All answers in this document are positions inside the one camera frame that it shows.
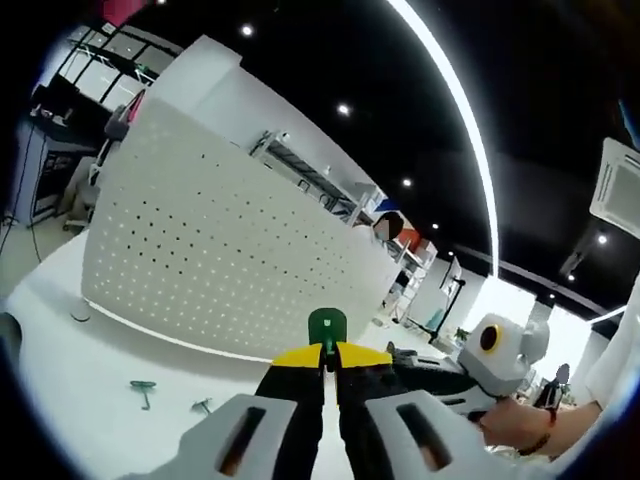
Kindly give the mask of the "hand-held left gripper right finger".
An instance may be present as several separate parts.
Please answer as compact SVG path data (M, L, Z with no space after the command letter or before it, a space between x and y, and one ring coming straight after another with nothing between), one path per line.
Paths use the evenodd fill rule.
M507 479L475 423L424 390L408 390L392 355L336 345L340 433L357 479Z

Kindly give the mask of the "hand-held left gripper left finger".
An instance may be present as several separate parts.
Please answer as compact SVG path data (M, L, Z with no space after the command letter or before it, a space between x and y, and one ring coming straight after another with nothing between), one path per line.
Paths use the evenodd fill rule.
M127 479L308 479L322 436L324 348L286 352L253 395L226 401L180 438L176 455Z

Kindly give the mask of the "person's right hand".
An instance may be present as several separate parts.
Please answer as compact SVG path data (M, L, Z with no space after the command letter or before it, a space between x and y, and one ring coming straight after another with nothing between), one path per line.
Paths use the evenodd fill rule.
M487 446L518 450L536 444L549 430L552 415L543 409L505 398L499 400L477 422Z

